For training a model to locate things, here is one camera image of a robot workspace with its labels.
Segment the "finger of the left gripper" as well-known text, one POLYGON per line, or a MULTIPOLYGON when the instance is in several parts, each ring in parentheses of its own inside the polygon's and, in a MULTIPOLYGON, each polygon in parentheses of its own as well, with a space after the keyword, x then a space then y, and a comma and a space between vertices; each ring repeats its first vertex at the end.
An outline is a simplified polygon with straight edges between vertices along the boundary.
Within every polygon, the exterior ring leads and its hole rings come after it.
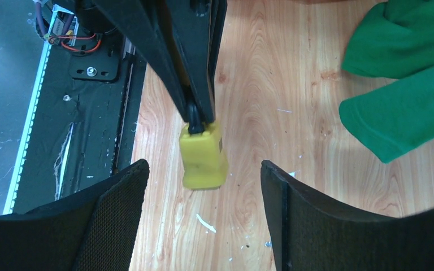
POLYGON ((215 121, 215 72, 227 1, 167 1, 172 34, 189 79, 190 93, 205 123, 215 121))
POLYGON ((182 119, 188 122, 186 96, 172 54, 170 13, 165 1, 94 1, 100 12, 136 47, 164 83, 182 119))

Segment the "yellow black padlock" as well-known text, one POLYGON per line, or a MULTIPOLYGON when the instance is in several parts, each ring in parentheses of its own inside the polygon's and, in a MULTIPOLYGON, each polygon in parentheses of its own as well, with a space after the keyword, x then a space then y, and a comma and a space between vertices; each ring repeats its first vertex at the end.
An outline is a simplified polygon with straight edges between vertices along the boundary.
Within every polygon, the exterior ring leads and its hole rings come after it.
POLYGON ((223 150, 222 131, 215 121, 206 123, 195 103, 187 105, 189 122, 179 137, 184 167, 183 186, 192 190, 221 187, 228 174, 228 160, 223 150))

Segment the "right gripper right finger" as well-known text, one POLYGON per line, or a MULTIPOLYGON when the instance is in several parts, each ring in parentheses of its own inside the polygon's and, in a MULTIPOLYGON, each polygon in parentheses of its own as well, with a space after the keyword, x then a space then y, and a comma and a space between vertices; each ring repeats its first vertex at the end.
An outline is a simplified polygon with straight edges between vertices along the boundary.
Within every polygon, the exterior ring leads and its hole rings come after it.
POLYGON ((434 270, 434 209, 394 218, 331 198, 269 160, 261 187, 277 270, 434 270))

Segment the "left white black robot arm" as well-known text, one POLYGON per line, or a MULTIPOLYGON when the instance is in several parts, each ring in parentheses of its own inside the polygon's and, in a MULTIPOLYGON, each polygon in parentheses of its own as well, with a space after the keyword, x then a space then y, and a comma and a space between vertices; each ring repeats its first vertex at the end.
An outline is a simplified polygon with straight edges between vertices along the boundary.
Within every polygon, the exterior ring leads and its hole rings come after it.
POLYGON ((117 30, 164 83, 186 123, 213 123, 226 1, 59 1, 94 33, 117 30))

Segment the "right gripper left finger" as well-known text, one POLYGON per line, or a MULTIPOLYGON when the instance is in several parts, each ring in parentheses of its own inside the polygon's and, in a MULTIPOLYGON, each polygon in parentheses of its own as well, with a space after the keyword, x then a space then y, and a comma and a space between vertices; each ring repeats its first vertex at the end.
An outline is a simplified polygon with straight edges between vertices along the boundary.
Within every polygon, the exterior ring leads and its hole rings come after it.
POLYGON ((0 216, 0 270, 128 270, 149 164, 23 214, 0 216))

